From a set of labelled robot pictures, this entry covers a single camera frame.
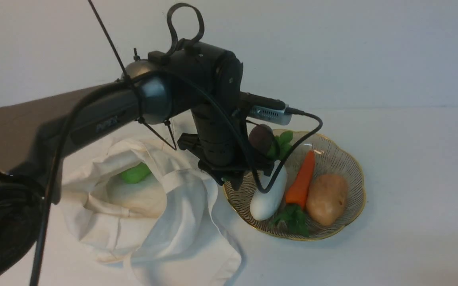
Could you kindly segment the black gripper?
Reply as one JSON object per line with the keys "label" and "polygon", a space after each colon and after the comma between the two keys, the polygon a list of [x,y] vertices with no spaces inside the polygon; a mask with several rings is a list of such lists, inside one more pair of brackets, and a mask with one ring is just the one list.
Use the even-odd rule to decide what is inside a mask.
{"label": "black gripper", "polygon": [[238,191],[251,168],[236,137],[211,104],[198,105],[191,112],[197,133],[183,133],[178,146],[198,157],[198,167],[218,184],[229,182]]}

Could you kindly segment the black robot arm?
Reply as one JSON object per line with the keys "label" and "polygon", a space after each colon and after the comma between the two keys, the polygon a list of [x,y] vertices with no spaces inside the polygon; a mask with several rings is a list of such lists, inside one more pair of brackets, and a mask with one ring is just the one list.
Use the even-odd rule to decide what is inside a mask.
{"label": "black robot arm", "polygon": [[114,83],[0,108],[0,275],[33,246],[43,213],[57,204],[63,159],[119,128],[150,127],[190,110],[196,134],[179,149],[198,158],[219,185],[273,164],[246,134],[248,109],[260,98],[240,91],[243,64],[228,50],[181,39],[172,51],[153,51],[126,67]]}

